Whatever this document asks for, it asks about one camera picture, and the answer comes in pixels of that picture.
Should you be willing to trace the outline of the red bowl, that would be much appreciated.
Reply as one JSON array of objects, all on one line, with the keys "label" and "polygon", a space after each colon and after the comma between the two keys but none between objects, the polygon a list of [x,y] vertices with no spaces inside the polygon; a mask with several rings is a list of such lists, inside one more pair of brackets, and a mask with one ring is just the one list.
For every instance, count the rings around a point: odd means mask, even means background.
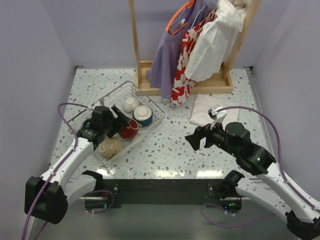
[{"label": "red bowl", "polygon": [[131,141],[138,134],[139,125],[135,119],[131,119],[119,132],[119,136],[127,141]]}]

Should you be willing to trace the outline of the beige bowl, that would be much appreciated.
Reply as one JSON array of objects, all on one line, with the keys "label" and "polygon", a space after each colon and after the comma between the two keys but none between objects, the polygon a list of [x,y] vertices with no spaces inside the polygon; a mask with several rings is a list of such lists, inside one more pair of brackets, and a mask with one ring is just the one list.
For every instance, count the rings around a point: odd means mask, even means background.
[{"label": "beige bowl", "polygon": [[123,143],[119,137],[105,139],[98,145],[100,155],[107,160],[111,160],[114,156],[123,150]]}]

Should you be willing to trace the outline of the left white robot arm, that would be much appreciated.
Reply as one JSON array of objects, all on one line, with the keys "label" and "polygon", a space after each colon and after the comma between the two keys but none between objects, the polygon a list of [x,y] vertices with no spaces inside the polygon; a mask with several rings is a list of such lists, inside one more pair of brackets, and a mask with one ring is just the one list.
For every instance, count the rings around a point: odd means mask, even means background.
[{"label": "left white robot arm", "polygon": [[78,198],[105,192],[102,175],[94,171],[86,170],[75,182],[69,181],[105,137],[119,133],[130,120],[115,105],[94,107],[91,117],[84,120],[80,129],[71,131],[74,140],[61,158],[41,176],[32,176],[26,182],[24,212],[27,217],[58,224]]}]

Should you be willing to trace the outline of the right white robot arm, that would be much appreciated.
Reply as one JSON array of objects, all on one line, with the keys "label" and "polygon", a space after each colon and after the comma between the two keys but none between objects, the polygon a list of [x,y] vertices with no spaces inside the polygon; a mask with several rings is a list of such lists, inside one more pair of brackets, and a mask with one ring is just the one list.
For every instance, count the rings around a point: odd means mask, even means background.
[{"label": "right white robot arm", "polygon": [[197,151],[205,139],[205,148],[217,146],[233,156],[240,168],[267,184],[272,192],[257,186],[253,181],[236,171],[230,171],[219,188],[221,198],[236,194],[247,197],[267,208],[286,222],[288,230],[301,240],[313,240],[320,235],[320,214],[317,201],[312,205],[304,202],[290,185],[293,181],[282,175],[275,157],[264,147],[252,142],[250,132],[239,122],[223,127],[199,126],[194,133],[185,136],[191,147]]}]

